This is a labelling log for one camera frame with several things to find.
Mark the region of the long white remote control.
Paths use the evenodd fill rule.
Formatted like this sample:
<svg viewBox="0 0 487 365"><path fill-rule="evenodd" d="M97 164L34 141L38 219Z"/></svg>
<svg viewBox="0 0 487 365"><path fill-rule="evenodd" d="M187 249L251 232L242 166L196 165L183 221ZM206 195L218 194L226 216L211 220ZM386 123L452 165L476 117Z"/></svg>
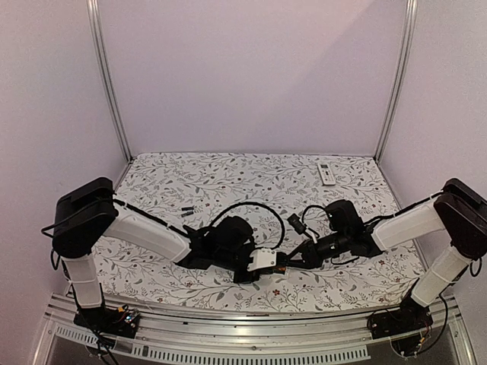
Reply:
<svg viewBox="0 0 487 365"><path fill-rule="evenodd" d="M271 270L271 273L273 275L281 275L282 277L286 276L288 274L287 272L287 269L286 268L273 268Z"/></svg>

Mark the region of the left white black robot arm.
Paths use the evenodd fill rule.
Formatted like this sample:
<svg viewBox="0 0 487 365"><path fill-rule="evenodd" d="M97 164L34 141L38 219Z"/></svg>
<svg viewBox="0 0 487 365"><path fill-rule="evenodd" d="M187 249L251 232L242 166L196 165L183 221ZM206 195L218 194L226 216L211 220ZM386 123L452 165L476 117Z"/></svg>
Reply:
<svg viewBox="0 0 487 365"><path fill-rule="evenodd" d="M259 273L250 269L255 243L253 230L244 219L228 217L216 227L197 230L177 228L116 199L113 183L106 177L62 196L56 204L54 223L41 232L51 238L83 316L97 330L113 324L113 314L104 306L92 255L93 246L102 236L137 245L184 268L207 269L214 265L231 270L237 284L259 279Z"/></svg>

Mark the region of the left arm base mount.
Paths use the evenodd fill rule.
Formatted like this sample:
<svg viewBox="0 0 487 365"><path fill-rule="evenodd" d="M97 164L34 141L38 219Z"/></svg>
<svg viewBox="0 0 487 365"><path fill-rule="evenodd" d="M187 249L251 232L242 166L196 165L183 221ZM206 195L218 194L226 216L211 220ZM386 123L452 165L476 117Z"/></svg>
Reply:
<svg viewBox="0 0 487 365"><path fill-rule="evenodd" d="M90 329L93 333L115 335L124 338L135 338L140 322L140 312L129 308L127 304L112 309L106 306L103 291L101 304L93 308L83 307L74 290L73 296L77 306L74 324Z"/></svg>

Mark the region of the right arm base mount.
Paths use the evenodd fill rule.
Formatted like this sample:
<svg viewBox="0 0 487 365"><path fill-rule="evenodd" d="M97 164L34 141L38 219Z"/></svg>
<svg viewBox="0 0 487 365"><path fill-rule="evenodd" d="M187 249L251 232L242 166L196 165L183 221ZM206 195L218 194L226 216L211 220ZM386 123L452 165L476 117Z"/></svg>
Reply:
<svg viewBox="0 0 487 365"><path fill-rule="evenodd" d="M397 309L373 312L367 320L367 328L373 339L401 335L433 325L429 307L423 307L410 297L404 299Z"/></svg>

